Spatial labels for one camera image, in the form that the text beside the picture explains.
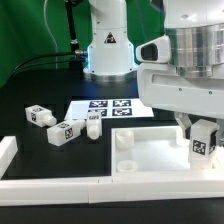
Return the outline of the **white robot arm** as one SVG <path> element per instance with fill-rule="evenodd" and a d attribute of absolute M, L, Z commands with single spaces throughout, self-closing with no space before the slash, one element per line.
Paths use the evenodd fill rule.
<path fill-rule="evenodd" d="M 224 0 L 88 0 L 92 41 L 84 74 L 137 73 L 144 105 L 215 119 L 224 129 Z"/>

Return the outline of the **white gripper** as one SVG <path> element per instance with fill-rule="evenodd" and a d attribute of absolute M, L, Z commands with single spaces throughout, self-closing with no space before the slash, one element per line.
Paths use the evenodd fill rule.
<path fill-rule="evenodd" d="M 224 119 L 224 65 L 214 66 L 212 77 L 186 78 L 171 65 L 142 63 L 137 84 L 145 106 L 175 112 L 185 139 L 192 125 L 188 114 Z"/>

